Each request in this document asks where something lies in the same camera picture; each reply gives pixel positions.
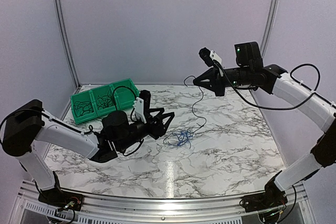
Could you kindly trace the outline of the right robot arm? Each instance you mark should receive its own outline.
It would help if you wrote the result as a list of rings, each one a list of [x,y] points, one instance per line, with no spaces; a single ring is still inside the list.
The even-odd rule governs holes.
[[[335,164],[335,103],[318,94],[317,88],[309,88],[297,80],[292,72],[278,65],[264,66],[257,42],[234,47],[237,67],[229,69],[222,66],[222,59],[215,51],[202,48],[199,56],[209,69],[193,80],[194,85],[214,92],[217,97],[222,97],[227,87],[236,93],[242,88],[262,89],[289,103],[289,107],[278,111],[299,110],[323,133],[309,153],[266,184],[260,203],[271,207],[280,199],[280,192]]]

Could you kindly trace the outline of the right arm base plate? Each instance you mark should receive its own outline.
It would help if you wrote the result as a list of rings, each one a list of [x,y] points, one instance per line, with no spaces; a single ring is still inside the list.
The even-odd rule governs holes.
[[[266,189],[263,193],[244,196],[239,205],[246,212],[261,211],[278,206],[284,206],[288,202],[284,191],[278,189]]]

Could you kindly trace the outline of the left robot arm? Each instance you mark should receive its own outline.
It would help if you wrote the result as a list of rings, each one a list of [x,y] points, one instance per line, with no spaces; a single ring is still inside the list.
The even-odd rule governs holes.
[[[36,153],[35,141],[46,142],[68,149],[96,162],[106,163],[127,156],[127,149],[134,144],[142,145],[149,136],[155,140],[164,136],[175,117],[164,108],[151,108],[151,93],[140,91],[133,103],[135,120],[129,122],[122,110],[109,113],[102,119],[102,130],[84,131],[54,117],[34,99],[7,115],[1,122],[3,151],[15,157],[35,180],[37,187],[54,205],[66,202],[66,193],[60,189],[59,180]]]

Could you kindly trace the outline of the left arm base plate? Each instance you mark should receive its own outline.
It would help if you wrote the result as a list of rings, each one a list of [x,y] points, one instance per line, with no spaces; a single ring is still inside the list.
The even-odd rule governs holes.
[[[80,211],[83,204],[84,196],[78,193],[64,191],[59,188],[41,190],[38,201],[55,206],[60,210]]]

